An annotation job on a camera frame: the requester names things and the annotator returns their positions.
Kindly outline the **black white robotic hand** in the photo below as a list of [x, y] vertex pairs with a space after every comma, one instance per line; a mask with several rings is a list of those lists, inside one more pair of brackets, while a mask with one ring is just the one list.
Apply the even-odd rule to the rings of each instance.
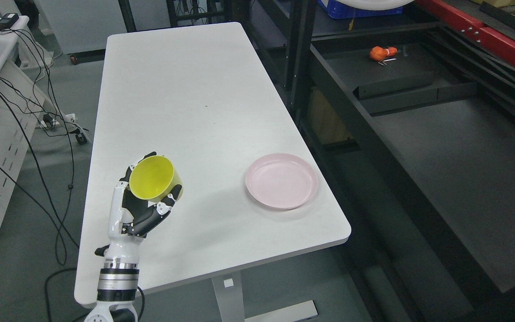
[[160, 155], [151, 152], [129, 165], [118, 180], [112, 195], [108, 220], [109, 244], [95, 250], [105, 263], [139, 263], [139, 246], [147, 234], [163, 222], [182, 197], [184, 187], [177, 185], [159, 202], [141, 200], [129, 188], [131, 171], [146, 157]]

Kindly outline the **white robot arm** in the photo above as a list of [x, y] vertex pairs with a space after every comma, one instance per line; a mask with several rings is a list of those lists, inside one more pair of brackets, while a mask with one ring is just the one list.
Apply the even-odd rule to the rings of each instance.
[[100, 270], [97, 302], [86, 322], [137, 322], [135, 297], [139, 280], [136, 263], [105, 263]]

